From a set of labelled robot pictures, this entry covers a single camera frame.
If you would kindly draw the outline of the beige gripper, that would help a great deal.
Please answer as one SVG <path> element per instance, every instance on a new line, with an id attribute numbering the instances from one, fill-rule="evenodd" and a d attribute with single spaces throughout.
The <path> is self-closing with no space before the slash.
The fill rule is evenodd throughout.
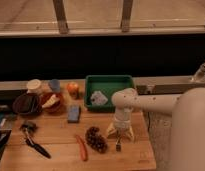
<path id="1" fill-rule="evenodd" d="M 125 131 L 124 134 L 132 141 L 135 141 L 135 136 L 133 133 L 133 129 L 131 127 L 131 120 L 121 120 L 117 117 L 113 119 L 113 123 L 111 123 L 106 130 L 106 137 L 115 134 L 117 131 Z"/>

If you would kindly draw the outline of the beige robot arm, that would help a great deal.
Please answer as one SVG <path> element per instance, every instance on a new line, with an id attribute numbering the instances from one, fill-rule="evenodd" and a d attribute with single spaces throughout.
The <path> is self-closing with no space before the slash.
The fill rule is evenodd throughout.
<path id="1" fill-rule="evenodd" d="M 135 89 L 115 92 L 115 115 L 132 108 L 172 115 L 168 171 L 205 171 L 205 88 L 182 94 L 139 95 Z"/>

